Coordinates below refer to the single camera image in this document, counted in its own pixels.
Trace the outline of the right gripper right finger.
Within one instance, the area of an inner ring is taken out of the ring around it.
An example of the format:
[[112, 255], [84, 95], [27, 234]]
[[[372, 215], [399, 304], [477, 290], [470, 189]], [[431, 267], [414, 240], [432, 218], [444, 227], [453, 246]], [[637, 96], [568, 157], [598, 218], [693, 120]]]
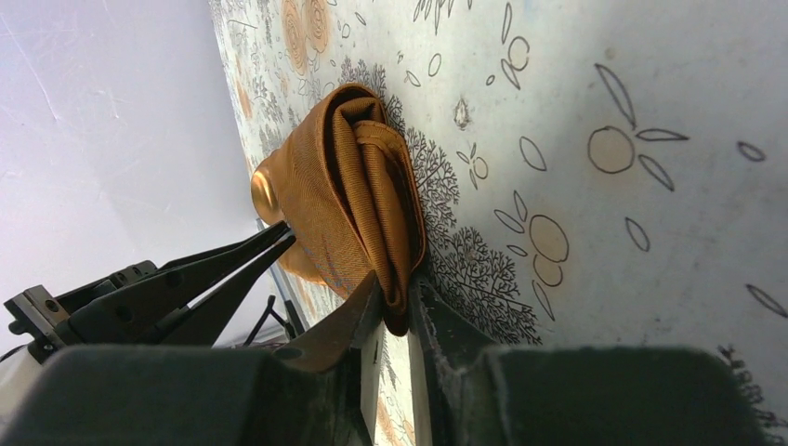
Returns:
[[421, 445], [764, 445], [732, 372], [687, 348], [494, 342], [429, 280], [409, 285]]

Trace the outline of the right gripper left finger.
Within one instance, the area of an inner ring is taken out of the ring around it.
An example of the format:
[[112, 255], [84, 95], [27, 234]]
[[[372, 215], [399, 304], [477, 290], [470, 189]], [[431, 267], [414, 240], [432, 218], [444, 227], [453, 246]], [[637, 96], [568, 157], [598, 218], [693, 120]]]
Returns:
[[382, 290], [369, 274], [276, 348], [89, 346], [58, 354], [5, 445], [370, 445]]

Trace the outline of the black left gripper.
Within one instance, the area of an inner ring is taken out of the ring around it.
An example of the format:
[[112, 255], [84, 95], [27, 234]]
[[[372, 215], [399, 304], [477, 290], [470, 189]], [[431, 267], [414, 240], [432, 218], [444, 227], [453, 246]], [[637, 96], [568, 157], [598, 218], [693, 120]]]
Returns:
[[284, 222], [156, 267], [131, 265], [59, 296], [43, 285], [4, 303], [38, 363], [78, 344], [212, 346], [260, 276], [296, 241]]

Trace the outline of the orange cloth napkin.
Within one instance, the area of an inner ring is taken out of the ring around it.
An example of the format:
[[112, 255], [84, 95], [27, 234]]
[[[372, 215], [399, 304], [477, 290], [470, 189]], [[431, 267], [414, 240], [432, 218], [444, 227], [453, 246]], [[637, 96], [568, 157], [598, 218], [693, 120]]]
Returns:
[[281, 267], [344, 298], [374, 273], [386, 327], [405, 335], [407, 289], [427, 236], [408, 145], [381, 98], [341, 85], [261, 165], [295, 235]]

